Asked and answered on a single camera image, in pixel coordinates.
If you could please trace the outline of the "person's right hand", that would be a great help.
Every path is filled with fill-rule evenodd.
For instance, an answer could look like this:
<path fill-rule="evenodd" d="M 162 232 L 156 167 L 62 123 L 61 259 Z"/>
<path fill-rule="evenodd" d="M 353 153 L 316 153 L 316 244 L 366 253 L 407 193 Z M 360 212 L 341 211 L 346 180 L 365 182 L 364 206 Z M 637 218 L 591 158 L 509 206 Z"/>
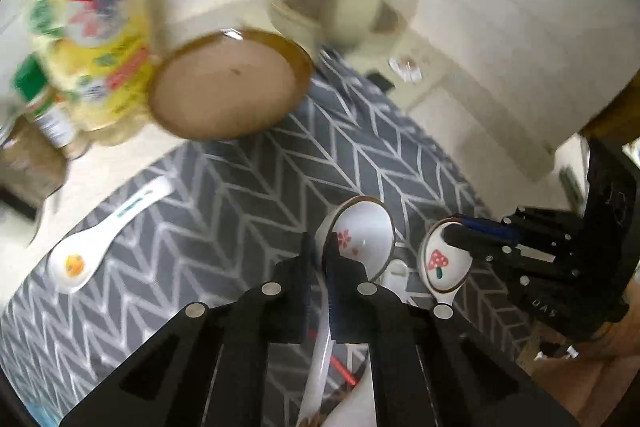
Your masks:
<path fill-rule="evenodd" d="M 639 354 L 639 309 L 629 309 L 623 320 L 608 324 L 602 334 L 579 346 L 582 355 L 596 359 L 634 357 Z"/>

